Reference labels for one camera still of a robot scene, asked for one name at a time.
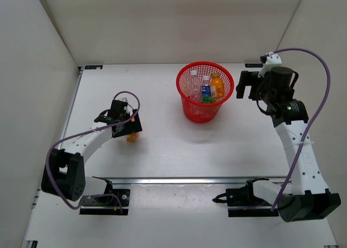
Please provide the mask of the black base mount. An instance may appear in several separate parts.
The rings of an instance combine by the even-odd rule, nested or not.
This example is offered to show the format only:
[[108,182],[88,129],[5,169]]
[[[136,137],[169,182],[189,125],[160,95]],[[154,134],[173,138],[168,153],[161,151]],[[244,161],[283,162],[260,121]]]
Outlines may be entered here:
[[82,206],[80,207],[79,214],[100,216],[127,216],[130,205],[130,186],[117,186],[115,184],[108,184],[105,193],[117,196],[118,200],[113,196],[84,199]]
[[227,188],[222,194],[212,199],[217,204],[227,204],[228,217],[278,217],[277,209],[271,210],[271,204],[257,198],[244,186],[241,188]]

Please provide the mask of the black table label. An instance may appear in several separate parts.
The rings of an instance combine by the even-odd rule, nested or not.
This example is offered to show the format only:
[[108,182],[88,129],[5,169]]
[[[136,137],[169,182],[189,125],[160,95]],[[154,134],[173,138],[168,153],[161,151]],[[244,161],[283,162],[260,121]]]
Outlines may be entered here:
[[85,70],[100,70],[103,68],[103,65],[86,65]]
[[246,68],[262,68],[262,63],[245,63]]

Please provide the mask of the green plastic bottle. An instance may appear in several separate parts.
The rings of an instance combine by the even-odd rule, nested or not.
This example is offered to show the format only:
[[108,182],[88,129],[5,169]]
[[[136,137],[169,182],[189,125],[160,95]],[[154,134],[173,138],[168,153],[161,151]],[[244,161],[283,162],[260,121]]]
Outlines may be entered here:
[[203,104],[212,104],[215,102],[216,102],[216,100],[213,97],[208,96],[208,95],[205,95],[201,98],[201,103],[203,103]]

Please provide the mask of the left black table label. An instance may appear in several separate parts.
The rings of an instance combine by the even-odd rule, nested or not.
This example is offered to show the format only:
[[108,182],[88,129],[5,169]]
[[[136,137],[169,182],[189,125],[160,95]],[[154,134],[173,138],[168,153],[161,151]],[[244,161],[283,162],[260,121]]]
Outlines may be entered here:
[[103,68],[103,65],[86,65],[85,70],[100,70]]

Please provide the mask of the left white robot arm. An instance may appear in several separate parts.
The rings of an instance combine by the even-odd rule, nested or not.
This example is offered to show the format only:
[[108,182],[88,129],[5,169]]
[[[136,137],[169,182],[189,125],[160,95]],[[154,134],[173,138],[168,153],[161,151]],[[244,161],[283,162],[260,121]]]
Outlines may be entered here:
[[126,98],[113,99],[85,132],[66,137],[54,144],[46,156],[41,190],[71,203],[85,196],[95,196],[102,205],[112,202],[114,192],[105,179],[86,177],[85,164],[106,142],[142,131],[139,108],[132,108]]

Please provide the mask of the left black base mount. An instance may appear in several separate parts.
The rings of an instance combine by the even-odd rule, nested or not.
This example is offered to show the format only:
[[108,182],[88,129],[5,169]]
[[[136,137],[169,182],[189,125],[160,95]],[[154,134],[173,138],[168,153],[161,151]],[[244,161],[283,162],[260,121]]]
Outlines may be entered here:
[[113,196],[84,199],[82,206],[80,207],[79,214],[100,216],[127,216],[130,205],[130,186],[117,186],[115,184],[108,184],[105,193],[117,196],[118,200]]

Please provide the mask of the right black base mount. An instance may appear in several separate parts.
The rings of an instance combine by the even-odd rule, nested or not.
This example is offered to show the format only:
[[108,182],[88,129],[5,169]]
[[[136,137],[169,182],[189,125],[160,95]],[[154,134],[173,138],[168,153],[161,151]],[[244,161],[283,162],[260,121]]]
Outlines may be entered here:
[[244,186],[241,188],[227,188],[222,194],[212,199],[217,204],[227,204],[228,217],[278,217],[277,209],[271,210],[271,204],[257,198]]

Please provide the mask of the orange juice bottle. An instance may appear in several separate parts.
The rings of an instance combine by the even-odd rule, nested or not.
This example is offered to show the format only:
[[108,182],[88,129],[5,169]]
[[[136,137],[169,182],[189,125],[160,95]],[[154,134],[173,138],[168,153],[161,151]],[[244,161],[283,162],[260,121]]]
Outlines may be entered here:
[[139,137],[139,133],[132,133],[132,134],[129,134],[127,135],[127,142],[130,142],[130,143],[135,143],[137,141]]

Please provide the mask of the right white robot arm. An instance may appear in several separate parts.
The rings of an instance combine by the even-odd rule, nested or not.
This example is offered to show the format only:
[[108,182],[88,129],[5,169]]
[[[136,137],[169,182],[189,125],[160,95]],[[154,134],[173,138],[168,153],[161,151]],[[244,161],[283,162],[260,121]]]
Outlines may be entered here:
[[302,101],[294,99],[299,75],[286,67],[274,67],[265,74],[242,71],[236,97],[263,101],[262,113],[272,118],[290,168],[284,182],[267,178],[247,179],[243,187],[228,188],[212,201],[227,204],[229,217],[277,217],[285,222],[326,218],[340,204],[339,194],[331,193],[318,167],[307,131],[309,116]]

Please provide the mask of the large clear plastic bottle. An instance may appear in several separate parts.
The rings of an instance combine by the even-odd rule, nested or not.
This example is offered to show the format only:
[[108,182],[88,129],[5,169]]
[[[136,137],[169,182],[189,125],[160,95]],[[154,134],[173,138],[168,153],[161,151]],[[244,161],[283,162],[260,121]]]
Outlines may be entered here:
[[189,97],[194,102],[200,102],[201,100],[201,85],[197,70],[190,72]]

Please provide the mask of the orange bottle patterned label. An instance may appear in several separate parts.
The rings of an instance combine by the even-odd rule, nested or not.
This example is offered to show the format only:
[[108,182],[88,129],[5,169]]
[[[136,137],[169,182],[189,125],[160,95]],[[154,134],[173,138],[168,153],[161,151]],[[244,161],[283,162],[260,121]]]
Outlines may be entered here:
[[225,97],[225,89],[223,81],[221,80],[220,73],[213,73],[211,75],[210,90],[213,99],[222,99]]

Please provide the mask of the right black table label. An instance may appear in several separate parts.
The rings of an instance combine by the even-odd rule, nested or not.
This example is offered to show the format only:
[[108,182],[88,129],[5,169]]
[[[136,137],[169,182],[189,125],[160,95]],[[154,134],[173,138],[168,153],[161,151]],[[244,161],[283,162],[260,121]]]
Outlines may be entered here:
[[262,63],[245,63],[246,68],[262,68]]

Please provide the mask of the clear bottle blue label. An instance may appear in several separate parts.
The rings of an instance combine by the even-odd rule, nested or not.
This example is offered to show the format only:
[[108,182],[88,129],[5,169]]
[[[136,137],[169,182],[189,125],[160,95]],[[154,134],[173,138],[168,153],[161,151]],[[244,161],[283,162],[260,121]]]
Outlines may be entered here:
[[201,85],[201,98],[211,97],[211,89],[210,89],[210,76],[204,75]]

